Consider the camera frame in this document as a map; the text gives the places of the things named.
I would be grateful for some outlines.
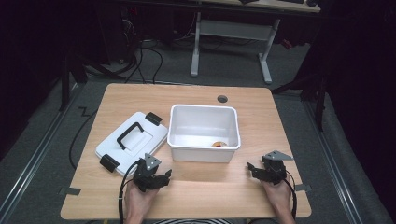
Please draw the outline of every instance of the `wooden table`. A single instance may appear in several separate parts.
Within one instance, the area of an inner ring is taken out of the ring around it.
[[[227,103],[218,96],[228,97]],[[136,111],[153,112],[169,127],[171,106],[227,105],[238,114],[241,147],[229,163],[173,161],[164,143],[154,154],[162,160],[157,171],[172,169],[169,186],[160,190],[147,218],[273,217],[259,180],[251,177],[247,162],[262,167],[261,155],[273,150],[291,155],[288,139],[271,92],[265,88],[110,84],[82,152],[71,188],[61,211],[65,219],[118,218],[121,176],[99,163],[96,147]],[[301,184],[294,161],[285,161],[296,184]],[[297,217],[308,217],[311,208],[303,191],[297,192]]]

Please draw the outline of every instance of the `gray carpet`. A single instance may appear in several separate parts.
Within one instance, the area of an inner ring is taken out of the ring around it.
[[[268,57],[274,82],[268,86],[263,82],[256,55],[262,46],[261,42],[239,46],[220,44],[209,39],[203,43],[198,77],[190,77],[192,48],[190,42],[190,40],[177,42],[178,44],[172,47],[155,42],[145,43],[145,47],[154,46],[152,49],[160,52],[163,57],[163,65],[155,78],[157,84],[172,82],[274,89],[293,80],[309,49],[309,46],[302,46],[286,50],[282,46],[274,45]],[[141,73],[149,82],[160,64],[160,56],[147,49],[143,50],[143,55]],[[122,65],[114,63],[108,68],[117,70],[120,67]],[[103,76],[90,76],[89,82],[78,88],[81,93],[70,105],[58,132],[49,144],[44,160],[13,210],[8,223],[87,223],[88,220],[70,221],[60,217],[64,196],[59,195],[58,192],[61,187],[70,185],[74,174],[68,153],[78,129],[87,120],[81,107],[85,107],[86,114],[90,115],[98,108],[106,85],[111,82],[115,81]],[[132,77],[131,82],[142,82],[138,71]],[[298,91],[287,91],[275,96],[276,106],[301,177],[305,184],[312,187],[312,190],[307,192],[312,215],[298,218],[297,223],[350,223],[330,175],[322,150],[322,142],[307,112],[310,104],[302,103],[297,93]],[[60,99],[61,88],[58,84],[48,99],[33,114],[18,142],[1,161],[0,202],[6,201],[19,175],[58,115]],[[93,119],[90,119],[83,127],[72,148],[74,164],[78,164]],[[359,209],[361,223],[392,223],[345,139],[328,97],[323,125],[322,135],[327,140],[337,166],[350,189],[351,197]],[[233,222],[245,223],[246,221],[233,220]],[[117,223],[117,220],[110,220],[110,223]],[[274,221],[266,219],[257,223],[274,223]]]

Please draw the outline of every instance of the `white plastic bin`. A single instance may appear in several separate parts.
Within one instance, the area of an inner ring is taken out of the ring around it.
[[[241,146],[236,110],[228,106],[174,105],[167,142],[175,161],[229,162]],[[213,147],[217,142],[223,147]]]

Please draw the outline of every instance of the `floor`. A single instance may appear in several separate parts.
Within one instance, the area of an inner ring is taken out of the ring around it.
[[[261,42],[207,39],[202,43],[200,73],[190,76],[191,39],[172,46],[146,41],[147,49],[136,53],[142,58],[130,83],[150,82],[158,69],[157,84],[217,85],[274,89],[293,80],[309,45],[284,49],[273,45],[268,57],[274,82],[262,80],[257,53]],[[117,63],[108,68],[117,70]],[[132,71],[122,74],[128,77]],[[72,164],[78,164],[94,116],[106,85],[122,82],[89,75],[85,85],[74,85],[71,103],[59,112],[61,85],[29,120],[18,142],[0,163],[0,223],[93,223],[103,220],[64,220],[60,216],[64,195],[73,178]],[[392,223],[376,197],[370,181],[360,167],[326,97],[324,132],[313,122],[315,102],[301,102],[299,91],[274,95],[276,106],[290,142],[302,180],[311,187],[307,192],[312,207],[310,217],[297,223]],[[245,220],[233,220],[244,223]],[[274,223],[272,219],[257,223]]]

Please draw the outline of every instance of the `metal rail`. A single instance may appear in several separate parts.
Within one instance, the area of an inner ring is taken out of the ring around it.
[[[27,187],[29,186],[30,182],[32,181],[33,177],[35,176],[35,172],[39,168],[41,162],[44,160],[47,152],[50,150],[50,144],[57,133],[62,121],[64,120],[64,116],[66,115],[70,105],[74,102],[74,100],[78,97],[81,93],[83,86],[81,84],[75,84],[72,92],[71,92],[71,100],[67,107],[63,110],[58,112],[56,118],[49,126],[49,129],[45,133],[43,139],[41,140],[40,144],[38,145],[35,153],[33,154],[32,158],[28,161],[27,165],[23,169],[20,177],[18,178],[17,182],[15,183],[14,187],[8,194],[7,198],[3,202],[0,207],[0,223],[7,223],[10,219],[12,213],[14,212],[18,202],[20,201],[23,193],[26,191]]]
[[[327,143],[323,132],[319,130],[318,125],[315,122],[315,109],[309,102],[303,102],[303,106],[309,116],[309,120],[311,121],[312,126],[315,128],[318,140],[321,143],[323,156],[329,169],[329,174],[332,178],[335,189],[337,190],[338,196],[340,197],[341,204],[344,206],[349,222],[354,224],[363,223],[361,221],[361,215],[359,214],[359,211],[353,201],[352,195],[350,194],[349,188],[344,178],[342,177],[341,172],[338,169],[337,163],[332,155],[332,150],[330,149],[330,146]]]

